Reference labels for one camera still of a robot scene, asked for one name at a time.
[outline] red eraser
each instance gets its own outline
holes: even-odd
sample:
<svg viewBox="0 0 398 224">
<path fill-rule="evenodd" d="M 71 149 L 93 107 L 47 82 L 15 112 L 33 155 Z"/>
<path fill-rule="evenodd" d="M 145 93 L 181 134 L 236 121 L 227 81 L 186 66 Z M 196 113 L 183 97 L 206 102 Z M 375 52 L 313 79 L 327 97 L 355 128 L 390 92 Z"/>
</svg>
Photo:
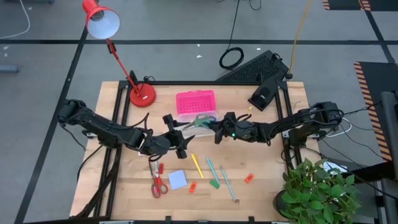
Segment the red eraser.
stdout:
<svg viewBox="0 0 398 224">
<path fill-rule="evenodd" d="M 250 181 L 252 181 L 252 179 L 254 178 L 253 174 L 249 174 L 248 177 L 244 180 L 246 183 L 250 183 Z"/>
<path fill-rule="evenodd" d="M 159 174 L 163 174 L 163 164 L 159 164 Z"/>
<path fill-rule="evenodd" d="M 194 181 L 191 184 L 191 187 L 189 188 L 189 192 L 193 193 L 195 191 L 195 188 L 197 187 L 197 183 Z"/>
</svg>

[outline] scissors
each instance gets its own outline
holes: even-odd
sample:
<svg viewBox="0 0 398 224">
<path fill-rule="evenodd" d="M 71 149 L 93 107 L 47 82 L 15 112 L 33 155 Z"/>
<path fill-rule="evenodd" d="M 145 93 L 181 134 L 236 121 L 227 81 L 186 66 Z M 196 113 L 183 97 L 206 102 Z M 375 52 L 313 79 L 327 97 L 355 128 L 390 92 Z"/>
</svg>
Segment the scissors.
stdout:
<svg viewBox="0 0 398 224">
<path fill-rule="evenodd" d="M 161 194 L 166 194 L 169 191 L 169 188 L 162 182 L 162 179 L 159 177 L 159 162 L 155 161 L 155 175 L 152 171 L 152 166 L 149 162 L 150 174 L 152 176 L 152 186 L 150 191 L 155 198 L 160 198 Z"/>
<path fill-rule="evenodd" d="M 183 130 L 192 126 L 207 128 L 208 126 L 206 124 L 210 124 L 210 121 L 216 121 L 216 118 L 213 116 L 208 116 L 207 114 L 199 114 L 191 123 L 186 125 Z"/>
</svg>

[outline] plant pot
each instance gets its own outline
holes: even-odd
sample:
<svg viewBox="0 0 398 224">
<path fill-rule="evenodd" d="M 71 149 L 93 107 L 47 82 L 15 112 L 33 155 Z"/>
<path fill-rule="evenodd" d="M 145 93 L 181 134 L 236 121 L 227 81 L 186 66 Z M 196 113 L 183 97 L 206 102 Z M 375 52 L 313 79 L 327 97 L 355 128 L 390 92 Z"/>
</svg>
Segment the plant pot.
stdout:
<svg viewBox="0 0 398 224">
<path fill-rule="evenodd" d="M 285 190 L 281 190 L 275 197 L 274 201 L 272 202 L 274 205 L 274 209 L 277 210 L 277 212 L 282 215 L 283 217 L 287 218 L 284 216 L 280 211 L 284 211 L 286 209 L 285 202 L 282 200 L 282 195 L 285 193 Z"/>
</svg>

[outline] red desk lamp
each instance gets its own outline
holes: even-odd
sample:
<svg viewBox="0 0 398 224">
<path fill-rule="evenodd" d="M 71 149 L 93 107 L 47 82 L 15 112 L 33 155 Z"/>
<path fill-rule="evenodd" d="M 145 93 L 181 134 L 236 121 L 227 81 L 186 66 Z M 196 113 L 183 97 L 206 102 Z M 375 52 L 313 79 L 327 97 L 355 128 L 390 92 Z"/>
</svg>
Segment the red desk lamp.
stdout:
<svg viewBox="0 0 398 224">
<path fill-rule="evenodd" d="M 151 105 L 156 98 L 155 89 L 146 83 L 139 85 L 134 84 L 123 64 L 120 62 L 114 44 L 109 39 L 120 27 L 119 15 L 112 9 L 99 6 L 95 0 L 83 0 L 83 9 L 87 14 L 86 28 L 88 33 L 96 39 L 106 40 L 109 52 L 113 54 L 120 67 L 123 69 L 124 74 L 126 74 L 127 80 L 132 86 L 130 92 L 131 103 L 138 107 Z"/>
</svg>

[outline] white cable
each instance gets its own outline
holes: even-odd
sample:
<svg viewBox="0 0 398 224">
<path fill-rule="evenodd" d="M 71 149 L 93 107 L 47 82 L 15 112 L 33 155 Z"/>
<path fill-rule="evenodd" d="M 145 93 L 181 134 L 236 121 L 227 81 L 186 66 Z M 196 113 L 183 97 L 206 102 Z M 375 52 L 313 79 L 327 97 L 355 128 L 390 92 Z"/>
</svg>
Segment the white cable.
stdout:
<svg viewBox="0 0 398 224">
<path fill-rule="evenodd" d="M 348 131 L 351 130 L 351 128 L 353 127 L 353 125 L 351 124 L 351 122 L 348 121 L 346 118 L 343 118 L 343 119 L 344 119 L 345 121 L 347 121 L 347 123 L 349 124 L 349 128 L 348 128 L 346 131 L 340 132 L 340 133 L 338 133 L 338 134 L 332 134 L 331 136 L 326 135 L 326 137 L 328 137 L 328 138 L 336 137 L 336 136 L 339 136 L 340 134 L 345 134 L 345 133 L 347 133 Z"/>
<path fill-rule="evenodd" d="M 29 29 L 30 29 L 30 19 L 29 19 L 29 16 L 27 15 L 27 12 L 26 12 L 24 3 L 22 2 L 22 0 L 19 0 L 19 1 L 21 2 L 22 9 L 24 10 L 24 13 L 25 13 L 25 15 L 26 15 L 26 19 L 27 19 L 27 29 L 26 29 L 24 32 L 20 32 L 19 34 L 14 34 L 14 35 L 9 35 L 9 36 L 5 36 L 5 37 L 0 37 L 0 39 L 6 39 L 6 38 L 10 38 L 10 37 L 16 37 L 16 36 L 18 36 L 18 35 L 25 34 L 26 32 L 29 31 Z"/>
</svg>

